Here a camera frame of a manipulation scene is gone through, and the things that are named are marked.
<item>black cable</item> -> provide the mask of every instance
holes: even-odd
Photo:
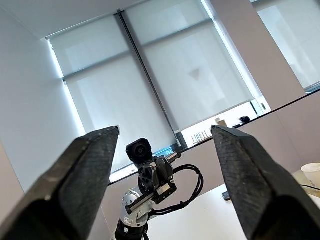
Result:
[[[311,189],[315,189],[315,190],[319,190],[319,191],[320,191],[320,188],[317,188],[317,187],[314,187],[314,186],[303,185],[303,184],[301,184],[300,186],[302,186],[302,187],[307,187],[307,188],[311,188]]]
[[[183,170],[192,170],[194,171],[196,174],[198,174],[198,182],[196,184],[196,187],[190,197],[189,200],[183,202],[181,201],[179,204],[177,205],[173,205],[173,206],[169,206],[167,208],[164,208],[164,209],[160,209],[160,210],[152,210],[150,213],[149,213],[149,216],[148,218],[150,218],[151,216],[162,216],[162,215],[166,215],[166,214],[169,214],[169,213],[172,213],[172,212],[175,212],[177,210],[180,210],[180,209],[183,209],[185,208],[186,206],[188,206],[193,200],[195,200],[199,194],[201,193],[203,187],[204,187],[204,177],[203,175],[201,174],[200,170],[194,166],[194,165],[191,165],[191,164],[186,164],[186,165],[182,165],[182,166],[179,166],[177,168],[175,168],[173,170],[173,174],[176,174],[180,171],[183,171]]]

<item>robotic arm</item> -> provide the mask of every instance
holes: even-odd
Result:
[[[122,199],[122,211],[115,231],[114,240],[147,240],[148,220],[152,215],[163,215],[186,206],[179,205],[168,209],[154,211],[154,205],[158,205],[176,190],[174,173],[177,172],[171,163],[181,157],[180,153],[174,153],[168,158],[152,155],[148,140],[141,138],[126,147],[130,160],[138,168],[138,186],[128,190]],[[200,171],[196,171],[201,178],[201,185],[197,186],[197,195],[203,188],[203,177]]]

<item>camera lens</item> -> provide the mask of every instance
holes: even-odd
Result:
[[[138,145],[135,147],[134,153],[138,158],[142,158],[147,154],[147,148],[144,145]]]

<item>phone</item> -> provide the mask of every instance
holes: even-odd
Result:
[[[223,199],[225,200],[225,201],[229,201],[229,200],[231,200],[231,197],[230,197],[230,195],[229,195],[229,192],[224,192],[224,193],[222,193],[222,197],[223,197]]]

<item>small object on window sill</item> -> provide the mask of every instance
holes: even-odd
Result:
[[[240,117],[239,120],[241,121],[242,125],[250,123],[250,117],[248,116]]]
[[[224,127],[228,127],[226,124],[225,120],[220,120],[220,118],[216,118],[215,119],[216,124],[218,124],[219,126],[224,126]]]

